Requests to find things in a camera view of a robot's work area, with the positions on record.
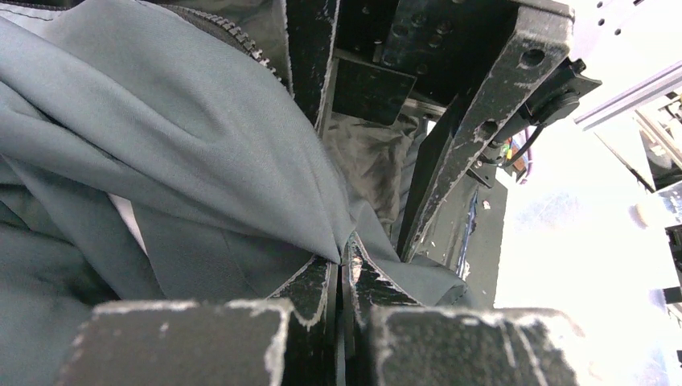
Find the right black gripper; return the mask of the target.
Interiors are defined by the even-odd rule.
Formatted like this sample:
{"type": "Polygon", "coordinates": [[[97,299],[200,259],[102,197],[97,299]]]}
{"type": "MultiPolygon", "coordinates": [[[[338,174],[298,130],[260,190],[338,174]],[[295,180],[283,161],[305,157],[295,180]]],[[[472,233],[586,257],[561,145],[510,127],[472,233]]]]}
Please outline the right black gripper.
{"type": "MultiPolygon", "coordinates": [[[[285,6],[290,91],[319,130],[340,2],[285,6]]],[[[397,246],[403,262],[479,155],[469,174],[488,184],[512,136],[567,117],[600,85],[567,57],[572,35],[573,12],[554,1],[343,4],[332,153],[354,188],[408,187],[419,121],[433,118],[429,105],[448,105],[418,151],[397,246]]]]}

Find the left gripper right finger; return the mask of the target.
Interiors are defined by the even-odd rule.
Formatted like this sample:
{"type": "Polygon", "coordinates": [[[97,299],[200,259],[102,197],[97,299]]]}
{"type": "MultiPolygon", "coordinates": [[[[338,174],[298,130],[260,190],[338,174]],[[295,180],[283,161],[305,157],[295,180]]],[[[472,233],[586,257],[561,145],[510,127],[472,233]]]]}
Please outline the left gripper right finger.
{"type": "Polygon", "coordinates": [[[557,310],[425,306],[370,257],[344,250],[349,385],[583,385],[585,336],[557,310]]]}

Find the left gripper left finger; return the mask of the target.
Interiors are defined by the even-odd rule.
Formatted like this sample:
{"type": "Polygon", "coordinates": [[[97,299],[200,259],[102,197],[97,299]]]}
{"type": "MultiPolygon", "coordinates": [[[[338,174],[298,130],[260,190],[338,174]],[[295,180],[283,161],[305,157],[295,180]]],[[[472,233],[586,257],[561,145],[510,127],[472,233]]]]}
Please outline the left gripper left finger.
{"type": "Polygon", "coordinates": [[[265,299],[109,302],[80,326],[58,385],[329,385],[338,269],[309,260],[265,299]]]}

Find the grey black zip jacket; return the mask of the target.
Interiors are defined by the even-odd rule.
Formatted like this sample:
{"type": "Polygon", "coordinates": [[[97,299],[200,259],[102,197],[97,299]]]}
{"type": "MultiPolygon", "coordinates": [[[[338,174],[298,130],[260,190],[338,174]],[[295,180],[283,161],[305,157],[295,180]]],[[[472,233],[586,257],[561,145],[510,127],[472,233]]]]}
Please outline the grey black zip jacket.
{"type": "Polygon", "coordinates": [[[400,261],[270,70],[143,1],[1,5],[1,382],[50,385],[92,308],[264,298],[352,233],[427,306],[466,285],[400,261]]]}

